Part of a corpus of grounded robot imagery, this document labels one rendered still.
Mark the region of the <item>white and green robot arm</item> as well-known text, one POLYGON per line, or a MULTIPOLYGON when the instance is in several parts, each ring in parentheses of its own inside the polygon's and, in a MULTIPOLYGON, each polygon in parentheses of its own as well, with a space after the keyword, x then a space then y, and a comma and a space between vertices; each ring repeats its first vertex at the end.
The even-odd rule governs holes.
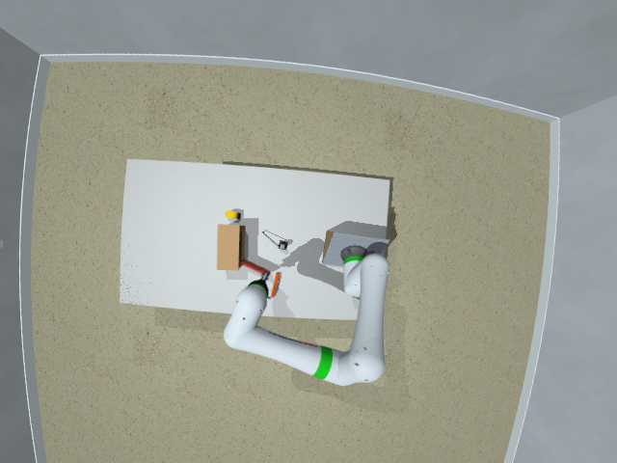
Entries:
POLYGON ((340 386, 377 380, 385 369, 384 305, 389 262, 375 251, 367 252, 356 245, 344 248, 340 256, 344 291, 348 296, 360 297, 350 351, 343 353, 294 340, 257 326, 267 299, 271 299, 267 296, 268 286, 262 281, 251 282, 238 294, 224 331, 227 345, 274 359, 340 386))

